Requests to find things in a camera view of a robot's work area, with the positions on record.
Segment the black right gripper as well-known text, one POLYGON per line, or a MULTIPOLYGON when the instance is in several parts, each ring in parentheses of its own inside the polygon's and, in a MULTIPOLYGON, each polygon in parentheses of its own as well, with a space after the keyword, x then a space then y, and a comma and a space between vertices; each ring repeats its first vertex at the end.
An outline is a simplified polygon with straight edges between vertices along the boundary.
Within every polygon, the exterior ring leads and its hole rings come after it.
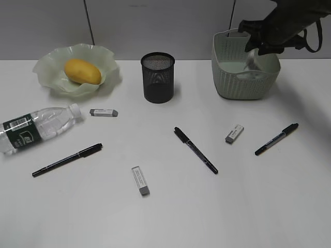
POLYGON ((305 38, 298 34, 303 29, 297 18, 266 17, 259 21, 242 20, 238 32, 250 35, 245 52, 257 49, 259 55, 266 55, 281 54, 286 48, 304 48, 305 38))

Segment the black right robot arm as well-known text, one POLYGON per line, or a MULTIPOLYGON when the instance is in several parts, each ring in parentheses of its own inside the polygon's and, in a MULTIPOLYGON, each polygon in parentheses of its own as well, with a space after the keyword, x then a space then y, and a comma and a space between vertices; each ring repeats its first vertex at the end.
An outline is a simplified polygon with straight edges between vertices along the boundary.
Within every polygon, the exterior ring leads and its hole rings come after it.
POLYGON ((257 49, 259 55, 281 54, 285 48, 310 53, 318 52, 323 43, 321 19, 330 15, 330 1, 275 1, 277 6, 263 20, 242 20, 238 32, 246 32, 250 38, 245 52, 257 49), (318 32, 318 48, 307 42, 307 27, 315 23, 318 32))

